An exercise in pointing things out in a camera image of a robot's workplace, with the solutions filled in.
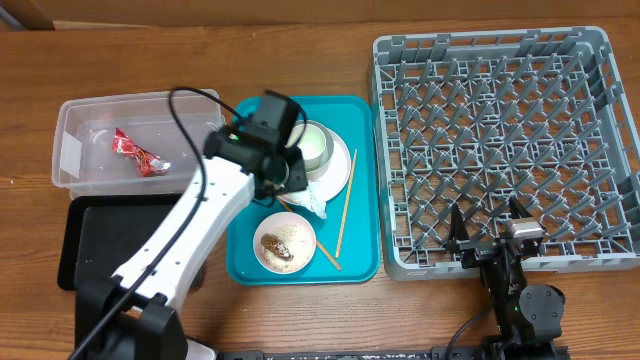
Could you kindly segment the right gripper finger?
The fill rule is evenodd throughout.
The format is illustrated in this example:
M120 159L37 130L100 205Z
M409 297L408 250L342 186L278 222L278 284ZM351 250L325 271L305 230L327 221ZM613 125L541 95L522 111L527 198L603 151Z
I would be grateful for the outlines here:
M469 241L469 235L464 224L462 213L457 203L453 203L451 206L451 220L449 229L450 243L457 243L458 241Z
M513 220L532 217L532 214L522 205L516 196L511 196L508 200L508 204L511 218Z

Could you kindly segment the white napkin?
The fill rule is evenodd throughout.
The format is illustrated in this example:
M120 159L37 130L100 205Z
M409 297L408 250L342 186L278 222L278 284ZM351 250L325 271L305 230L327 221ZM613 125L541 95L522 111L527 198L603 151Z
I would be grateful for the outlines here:
M326 201L322 199L319 181L309 182L305 190L288 194L291 202L303 206L320 219L326 219Z

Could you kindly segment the grey-white bowl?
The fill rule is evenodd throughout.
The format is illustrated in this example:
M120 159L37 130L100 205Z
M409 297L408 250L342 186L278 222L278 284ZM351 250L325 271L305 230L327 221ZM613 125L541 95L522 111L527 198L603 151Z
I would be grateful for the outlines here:
M316 125L316 126L320 127L324 131L324 133L327 135L327 138L328 138L328 151L327 151L327 156L326 156L325 163L320 168L316 169L315 171L306 171L307 179L309 181L317 181L322 175L324 175L326 173L326 171L329 168L329 163L331 161L331 157L333 156L333 152L334 152L334 141L333 141L333 138L331 136L331 133L330 133L329 129L327 127L325 127L324 125L322 125L322 124L320 124L318 122L315 122L315 121L311 121L311 120L308 120L307 122L297 121L295 125L301 124L301 123L304 123L304 124L310 123L310 124L313 124L313 125Z

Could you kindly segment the small pink bowl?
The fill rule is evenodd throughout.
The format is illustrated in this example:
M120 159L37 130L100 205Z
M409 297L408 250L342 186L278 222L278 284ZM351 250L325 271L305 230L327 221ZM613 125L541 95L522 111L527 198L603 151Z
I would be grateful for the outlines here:
M279 212L269 215L254 233L258 262L277 275L290 275L306 267L315 254L316 235L301 215Z

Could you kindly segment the food scraps rice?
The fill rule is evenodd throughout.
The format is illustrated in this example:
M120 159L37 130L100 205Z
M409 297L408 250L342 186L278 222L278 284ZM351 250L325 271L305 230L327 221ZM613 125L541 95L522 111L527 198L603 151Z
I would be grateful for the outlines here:
M283 273L301 269L307 262L311 249L306 231L297 225L274 228L261 237L260 244L267 266Z

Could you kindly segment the red snack wrapper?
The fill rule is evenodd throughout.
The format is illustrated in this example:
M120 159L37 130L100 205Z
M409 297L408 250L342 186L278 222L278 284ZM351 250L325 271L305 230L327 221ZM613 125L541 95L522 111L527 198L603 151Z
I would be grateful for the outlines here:
M133 158L142 177L166 173L171 163L137 145L122 129L116 128L112 150L122 156Z

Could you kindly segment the white cup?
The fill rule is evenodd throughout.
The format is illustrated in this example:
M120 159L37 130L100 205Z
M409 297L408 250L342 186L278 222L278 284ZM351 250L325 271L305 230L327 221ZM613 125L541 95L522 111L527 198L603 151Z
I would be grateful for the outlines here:
M297 147L302 152L306 171L315 171L326 160L328 138L324 131L313 124L301 123L293 127L287 147Z

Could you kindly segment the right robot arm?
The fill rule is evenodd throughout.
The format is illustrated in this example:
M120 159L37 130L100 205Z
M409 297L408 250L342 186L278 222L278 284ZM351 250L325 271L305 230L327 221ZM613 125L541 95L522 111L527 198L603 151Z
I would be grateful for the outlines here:
M568 359L565 348L554 340L562 334L566 297L555 286L530 285L522 259L540 252L545 228L515 197L508 201L511 219L493 242L469 237L457 204L451 206L449 236L445 248L461 258L464 269L477 268L489 291L489 310L495 314L499 333L482 339L464 359Z

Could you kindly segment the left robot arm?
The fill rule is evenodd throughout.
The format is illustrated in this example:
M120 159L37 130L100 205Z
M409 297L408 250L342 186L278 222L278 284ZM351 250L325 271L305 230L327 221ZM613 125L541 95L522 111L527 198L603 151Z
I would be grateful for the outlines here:
M179 312L222 232L253 200L299 191L306 127L264 123L211 133L199 167L151 237L113 275L79 288L74 359L215 359Z

